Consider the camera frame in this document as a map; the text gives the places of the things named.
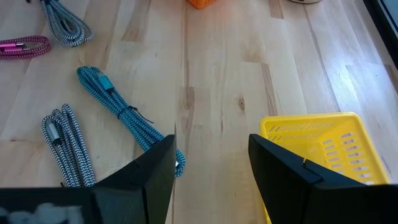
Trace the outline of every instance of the cable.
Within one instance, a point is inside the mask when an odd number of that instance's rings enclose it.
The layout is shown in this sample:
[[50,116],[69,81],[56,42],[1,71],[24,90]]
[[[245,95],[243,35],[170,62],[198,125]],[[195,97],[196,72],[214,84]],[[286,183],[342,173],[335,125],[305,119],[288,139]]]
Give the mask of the cable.
[[95,185],[94,171],[75,114],[67,104],[42,121],[46,143],[57,161],[68,187]]
[[40,0],[47,24],[54,39],[64,47],[75,47],[93,38],[85,21],[74,15],[58,0]]
[[20,49],[15,51],[5,51],[0,50],[0,59],[27,59],[37,57],[39,55],[43,55],[51,50],[51,44],[48,38],[40,35],[32,35],[28,37],[21,37],[17,39],[11,40],[1,40],[0,44],[7,43],[24,43],[24,42],[33,42],[33,43],[42,43],[42,45],[35,47],[33,49]]
[[[144,120],[137,112],[137,108],[129,106],[124,101],[101,70],[96,67],[80,67],[76,72],[84,88],[118,117],[144,152],[164,138],[162,134]],[[178,164],[175,176],[179,177],[182,175],[185,166],[185,158],[178,149],[176,153]]]

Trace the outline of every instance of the blue braided cable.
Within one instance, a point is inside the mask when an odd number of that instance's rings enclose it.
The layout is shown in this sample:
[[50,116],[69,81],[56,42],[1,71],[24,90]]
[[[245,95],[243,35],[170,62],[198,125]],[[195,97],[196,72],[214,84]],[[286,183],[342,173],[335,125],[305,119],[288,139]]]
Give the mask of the blue braided cable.
[[[144,152],[164,137],[153,128],[132,106],[128,105],[112,86],[104,73],[96,67],[80,67],[76,71],[81,85],[101,102],[128,128]],[[177,149],[175,176],[180,177],[185,166],[185,158]]]

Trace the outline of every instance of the metal connector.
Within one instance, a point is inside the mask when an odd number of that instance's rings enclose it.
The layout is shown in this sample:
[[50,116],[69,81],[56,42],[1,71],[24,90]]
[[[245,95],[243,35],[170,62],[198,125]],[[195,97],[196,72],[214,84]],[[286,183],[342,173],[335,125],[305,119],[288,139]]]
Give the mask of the metal connector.
[[101,86],[106,90],[106,91],[111,91],[114,89],[111,80],[109,80],[109,78],[104,75],[103,73],[98,75],[98,80],[101,83]]
[[4,52],[17,52],[17,51],[23,51],[23,50],[30,50],[29,48],[23,48],[23,47],[9,47],[4,49]]
[[57,131],[57,127],[52,122],[47,122],[47,133],[49,134],[51,143],[55,146],[61,145],[61,139]]

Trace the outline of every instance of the pink braided cable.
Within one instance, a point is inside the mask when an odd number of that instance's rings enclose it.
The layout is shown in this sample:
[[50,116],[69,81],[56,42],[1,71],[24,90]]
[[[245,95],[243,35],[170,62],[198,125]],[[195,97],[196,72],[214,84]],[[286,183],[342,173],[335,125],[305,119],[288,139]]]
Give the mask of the pink braided cable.
[[0,44],[10,42],[34,42],[42,43],[42,45],[29,50],[21,50],[14,52],[4,52],[0,50],[0,59],[27,59],[45,54],[51,50],[51,44],[48,38],[41,35],[32,35],[12,40],[0,40]]

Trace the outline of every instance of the orange object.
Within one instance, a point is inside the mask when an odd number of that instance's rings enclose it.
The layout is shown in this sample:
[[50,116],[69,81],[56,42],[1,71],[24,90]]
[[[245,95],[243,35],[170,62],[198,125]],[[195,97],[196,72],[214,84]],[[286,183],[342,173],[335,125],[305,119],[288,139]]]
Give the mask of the orange object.
[[214,0],[189,0],[193,6],[195,6],[197,9],[203,9],[210,3],[212,3]]

